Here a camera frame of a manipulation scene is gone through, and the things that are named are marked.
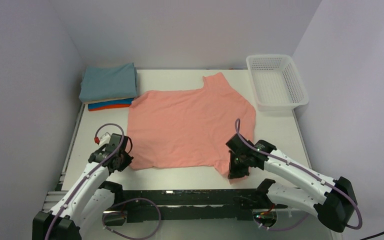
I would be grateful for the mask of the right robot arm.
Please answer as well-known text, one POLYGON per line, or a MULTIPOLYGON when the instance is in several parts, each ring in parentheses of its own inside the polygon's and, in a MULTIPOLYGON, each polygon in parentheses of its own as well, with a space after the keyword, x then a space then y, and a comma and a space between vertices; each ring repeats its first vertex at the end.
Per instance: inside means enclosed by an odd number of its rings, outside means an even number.
POLYGON ((235 134, 226 146, 231 155, 230 180, 248 176, 250 168, 258 168, 294 184, 287 187, 276 180, 264 179, 255 190, 260 207, 292 207, 317 217, 325 227, 338 233, 349 227, 349 220, 357 211, 357 199, 347 178, 334 179, 309 169, 264 140, 253 144, 241 134, 235 134))

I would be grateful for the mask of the pink t shirt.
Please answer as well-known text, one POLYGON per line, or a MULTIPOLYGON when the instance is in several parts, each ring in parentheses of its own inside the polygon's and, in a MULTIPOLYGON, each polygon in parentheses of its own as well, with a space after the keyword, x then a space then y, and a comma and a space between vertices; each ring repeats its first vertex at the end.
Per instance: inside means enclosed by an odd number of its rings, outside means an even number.
POLYGON ((127 135, 132 139, 131 168, 213 167, 229 174, 226 143, 236 133, 253 140, 256 110, 231 87, 222 73, 205 76, 192 90, 149 90, 128 110, 127 135))

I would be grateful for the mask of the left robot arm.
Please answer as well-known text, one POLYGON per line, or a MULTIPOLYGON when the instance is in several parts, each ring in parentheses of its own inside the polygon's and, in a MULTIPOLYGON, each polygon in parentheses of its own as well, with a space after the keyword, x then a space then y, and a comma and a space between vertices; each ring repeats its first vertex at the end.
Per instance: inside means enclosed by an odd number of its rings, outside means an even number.
POLYGON ((50 210, 40 211, 32 221, 34 240, 80 240, 91 224, 107 209, 117 210, 124 203, 123 186, 108 181, 133 160, 126 147, 128 136, 113 133, 109 142, 90 154, 75 185, 50 210))

